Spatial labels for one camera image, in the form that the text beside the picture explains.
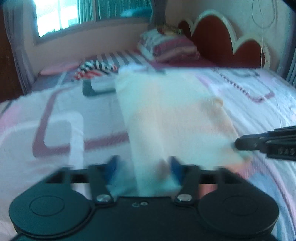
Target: towel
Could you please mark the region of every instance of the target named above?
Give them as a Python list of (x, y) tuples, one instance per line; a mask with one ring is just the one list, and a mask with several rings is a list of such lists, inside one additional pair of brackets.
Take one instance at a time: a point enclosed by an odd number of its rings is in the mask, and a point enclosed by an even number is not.
[(178, 192), (180, 187), (169, 168), (170, 156), (208, 170), (237, 168), (248, 159), (248, 154), (232, 149), (238, 135), (223, 101), (190, 73), (124, 72), (115, 87), (139, 196)]

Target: brown wardrobe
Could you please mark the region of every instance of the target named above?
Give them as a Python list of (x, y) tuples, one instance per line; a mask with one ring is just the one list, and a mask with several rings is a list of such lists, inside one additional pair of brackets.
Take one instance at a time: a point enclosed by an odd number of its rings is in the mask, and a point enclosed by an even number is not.
[(0, 103), (22, 95), (10, 43), (7, 39), (3, 11), (0, 8)]

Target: screw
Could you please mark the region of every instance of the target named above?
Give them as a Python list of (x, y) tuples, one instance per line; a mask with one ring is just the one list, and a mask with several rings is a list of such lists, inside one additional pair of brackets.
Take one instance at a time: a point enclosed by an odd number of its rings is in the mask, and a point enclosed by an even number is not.
[(111, 200), (111, 197), (107, 194), (102, 194), (97, 196), (96, 200), (98, 202), (109, 202)]
[(180, 194), (177, 199), (180, 202), (190, 202), (192, 200), (192, 196), (189, 194)]
[(139, 206), (140, 206), (140, 204), (137, 203), (137, 202), (134, 202), (134, 203), (132, 204), (132, 207), (139, 207)]
[(141, 205), (142, 206), (147, 206), (148, 205), (148, 202), (141, 202)]

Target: red headboard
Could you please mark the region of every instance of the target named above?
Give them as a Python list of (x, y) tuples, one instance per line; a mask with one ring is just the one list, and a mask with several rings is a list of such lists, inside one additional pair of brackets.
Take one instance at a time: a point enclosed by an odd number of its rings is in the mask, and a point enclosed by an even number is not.
[[(219, 12), (208, 10), (195, 23), (182, 21), (178, 27), (197, 46), (201, 56), (220, 67), (260, 68), (261, 42), (255, 34), (237, 39), (230, 22)], [(270, 53), (263, 45), (262, 67), (269, 69)]]

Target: white wall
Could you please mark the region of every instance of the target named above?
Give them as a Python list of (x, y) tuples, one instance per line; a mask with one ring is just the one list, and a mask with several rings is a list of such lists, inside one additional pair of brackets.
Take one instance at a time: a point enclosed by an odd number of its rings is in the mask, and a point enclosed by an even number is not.
[[(264, 25), (271, 22), (273, 17), (272, 0), (260, 0), (264, 16)], [(276, 70), (284, 51), (289, 25), (290, 8), (282, 0), (274, 0), (276, 19), (266, 30), (264, 40), (271, 52), (271, 69)], [(184, 15), (195, 20), (207, 9), (215, 9), (222, 13), (232, 23), (237, 37), (246, 33), (256, 33), (262, 36), (262, 30), (252, 20), (252, 0), (184, 0)], [(262, 24), (258, 0), (254, 4), (254, 17)]]
[[(168, 23), (178, 24), (182, 19), (182, 10), (182, 0), (168, 0), (166, 9)], [(24, 1), (25, 49), (35, 74), (57, 62), (79, 60), (98, 53), (133, 49), (140, 34), (146, 31), (147, 27), (147, 23), (98, 27), (35, 46), (32, 9), (29, 1)]]

